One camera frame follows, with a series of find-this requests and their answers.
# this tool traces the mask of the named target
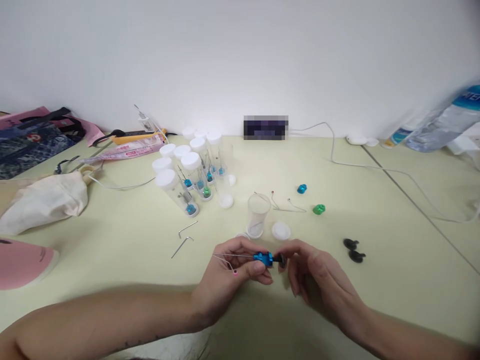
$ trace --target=white plug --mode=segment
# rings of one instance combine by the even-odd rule
[[[351,145],[365,145],[368,142],[368,139],[365,136],[357,134],[357,133],[349,133],[346,136],[346,140]]]

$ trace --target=pink bag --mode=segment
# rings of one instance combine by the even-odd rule
[[[19,113],[16,113],[16,114],[0,116],[0,130],[10,128],[10,127],[15,126],[15,125],[19,125],[19,124],[21,124],[21,120],[23,120],[23,119],[34,118],[34,117],[43,117],[43,116],[48,115],[48,114],[50,114],[50,111],[45,106],[41,106],[41,107],[38,107],[38,108],[36,108],[34,110],[30,110],[30,111],[25,111],[25,112],[19,112]],[[94,123],[92,123],[90,121],[82,120],[78,117],[74,117],[74,116],[70,116],[70,115],[69,115],[69,117],[73,118],[73,119],[76,119],[81,123],[81,126],[85,130],[86,143],[89,147],[92,146],[92,144],[94,143],[95,140],[104,136],[104,134],[100,131],[100,129]],[[54,123],[58,128],[63,128],[63,127],[70,126],[70,125],[74,124],[70,120],[59,121],[59,123],[57,123],[57,121],[55,121]]]

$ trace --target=white cable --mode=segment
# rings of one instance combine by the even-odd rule
[[[101,186],[103,186],[103,187],[106,188],[106,189],[122,190],[122,189],[137,188],[137,187],[146,185],[146,184],[148,184],[149,182],[151,182],[152,180],[155,179],[154,177],[152,177],[152,178],[151,178],[150,180],[148,180],[147,182],[144,182],[144,183],[141,183],[141,184],[137,184],[137,185],[119,186],[119,187],[106,186],[106,185],[102,184],[100,181],[98,181],[96,178],[94,178],[94,177],[92,176],[92,175],[95,174],[97,171],[101,171],[103,168],[104,168],[104,161],[102,161],[101,164],[100,164],[100,166],[99,166],[99,168],[96,169],[95,171],[93,171],[90,175],[88,175],[88,177],[89,177],[90,179],[92,179],[94,182],[96,182],[97,184],[100,184]]]
[[[141,183],[141,184],[137,184],[137,185],[113,187],[113,186],[107,186],[107,185],[102,184],[102,183],[101,183],[100,181],[98,181],[96,178],[92,177],[92,175],[88,175],[88,177],[89,177],[90,179],[92,179],[94,182],[96,182],[97,184],[102,185],[104,188],[106,188],[106,189],[112,189],[112,190],[121,190],[121,189],[137,188],[137,187],[146,185],[146,184],[148,184],[149,182],[151,182],[153,179],[155,179],[155,178],[153,177],[153,178],[151,178],[150,180],[148,180],[147,182],[144,182],[144,183]]]
[[[420,187],[419,183],[414,179],[414,177],[412,175],[410,175],[409,173],[407,172],[404,172],[404,171],[400,171],[400,170],[394,170],[394,169],[389,169],[389,168],[385,168],[385,167],[379,167],[379,166],[372,166],[372,165],[360,165],[360,164],[351,164],[351,163],[346,163],[346,162],[340,162],[340,161],[335,161],[334,160],[334,151],[335,151],[335,132],[334,130],[332,129],[332,127],[327,123],[327,122],[319,122],[315,125],[312,125],[312,126],[309,126],[307,128],[304,128],[304,129],[293,129],[291,131],[293,132],[302,132],[302,131],[306,131],[306,130],[309,130],[311,128],[314,128],[318,125],[326,125],[328,126],[328,128],[330,129],[331,131],[331,135],[333,136],[332,138],[332,143],[331,143],[331,152],[330,152],[330,161],[334,164],[338,164],[338,165],[346,165],[346,166],[353,166],[353,167],[359,167],[359,168],[370,168],[370,169],[379,169],[379,170],[384,170],[384,171],[388,171],[388,172],[393,172],[393,173],[399,173],[399,174],[403,174],[403,175],[406,175],[410,178],[410,180],[415,184],[415,186],[418,188],[418,190],[420,190],[420,192],[422,193],[422,195],[425,197],[425,199],[428,201],[428,203],[430,204],[430,206],[436,210],[440,215],[442,215],[444,218],[436,218],[438,220],[443,220],[443,221],[447,221],[447,222],[452,222],[452,223],[460,223],[460,224],[466,224],[466,223],[471,223],[472,221],[475,221],[478,216],[480,215],[480,204],[476,210],[476,213],[475,215],[469,219],[469,220],[456,220],[456,219],[449,219],[447,218],[433,203],[432,201],[430,200],[429,196],[425,193],[425,191]]]

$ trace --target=green cylinder lock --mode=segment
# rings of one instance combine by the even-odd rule
[[[212,190],[210,190],[208,186],[205,186],[203,188],[203,196],[206,198],[209,198],[211,194],[212,194]]]
[[[312,210],[315,214],[317,215],[322,215],[322,213],[325,212],[325,205],[323,204],[318,204],[317,206],[315,206]]]

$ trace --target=white lid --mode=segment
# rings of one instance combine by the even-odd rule
[[[155,174],[160,173],[162,170],[174,169],[174,162],[170,157],[161,157],[151,163],[151,167]]]
[[[192,140],[195,138],[195,129],[191,126],[186,127],[181,131],[181,134],[185,139]]]
[[[218,197],[218,203],[224,209],[231,208],[234,204],[234,198],[232,195],[223,195]]]
[[[175,157],[178,160],[182,160],[182,156],[184,156],[185,154],[188,154],[191,151],[192,151],[192,149],[190,148],[190,146],[180,145],[173,151],[173,153],[175,154]]]
[[[289,226],[283,221],[277,221],[274,223],[273,227],[271,228],[271,233],[275,239],[281,241],[288,240],[292,235]]]
[[[207,149],[207,142],[203,137],[196,137],[190,141],[190,147],[194,152],[201,152]]]
[[[202,166],[202,160],[200,155],[196,152],[189,152],[181,158],[181,164],[187,170],[195,170],[196,168]]]
[[[197,131],[195,131],[195,137],[206,139],[207,138],[207,131],[206,130],[197,130]]]
[[[172,169],[161,171],[155,177],[155,184],[163,190],[171,190],[180,182],[177,173]]]
[[[210,145],[217,145],[222,139],[222,133],[218,130],[210,130],[206,136]]]
[[[228,181],[230,182],[230,186],[233,186],[237,183],[237,177],[235,175],[228,175]]]
[[[175,151],[176,147],[177,147],[177,145],[175,145],[175,144],[163,145],[159,150],[160,155],[164,158],[173,158],[174,157],[174,151]]]

